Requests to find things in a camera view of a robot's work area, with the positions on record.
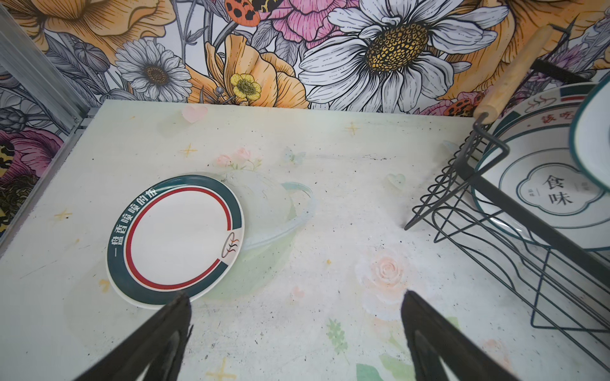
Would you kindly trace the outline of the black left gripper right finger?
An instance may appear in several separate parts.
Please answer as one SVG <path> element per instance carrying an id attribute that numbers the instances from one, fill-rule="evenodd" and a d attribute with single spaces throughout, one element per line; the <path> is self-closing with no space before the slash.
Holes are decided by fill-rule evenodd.
<path id="1" fill-rule="evenodd" d="M 401 319 L 417 380 L 515 380 L 414 291 L 404 295 Z"/>

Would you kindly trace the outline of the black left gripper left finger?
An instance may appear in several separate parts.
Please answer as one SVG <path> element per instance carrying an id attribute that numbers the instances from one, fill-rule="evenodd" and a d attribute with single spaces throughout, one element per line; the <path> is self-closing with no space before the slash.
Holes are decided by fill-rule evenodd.
<path id="1" fill-rule="evenodd" d="M 192 306 L 180 293 L 78 380 L 176 380 L 191 334 Z"/>

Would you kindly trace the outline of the green red rimmed white plate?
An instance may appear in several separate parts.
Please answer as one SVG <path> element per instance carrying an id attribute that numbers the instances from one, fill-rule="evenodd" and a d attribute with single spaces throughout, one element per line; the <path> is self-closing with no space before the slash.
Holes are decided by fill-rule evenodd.
<path id="1" fill-rule="evenodd" d="M 114 223 L 106 269 L 128 303 L 159 309 L 177 295 L 194 301 L 235 265 L 246 222 L 237 195 L 221 181 L 183 175 L 143 190 Z"/>

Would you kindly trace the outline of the large white green-lined plate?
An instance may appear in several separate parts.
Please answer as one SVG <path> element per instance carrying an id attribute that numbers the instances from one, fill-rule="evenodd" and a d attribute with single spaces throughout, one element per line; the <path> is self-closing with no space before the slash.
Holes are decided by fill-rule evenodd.
<path id="1" fill-rule="evenodd" d="M 562 112 L 498 124 L 509 154 L 484 179 L 584 250 L 609 248 L 609 194 L 573 161 Z"/>

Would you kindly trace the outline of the small white green-lined plate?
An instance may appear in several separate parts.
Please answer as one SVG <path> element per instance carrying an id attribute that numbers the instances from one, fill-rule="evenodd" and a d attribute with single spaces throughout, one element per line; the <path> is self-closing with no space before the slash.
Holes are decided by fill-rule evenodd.
<path id="1" fill-rule="evenodd" d="M 609 76 L 579 106 L 570 125 L 569 147 L 584 175 L 609 192 Z"/>

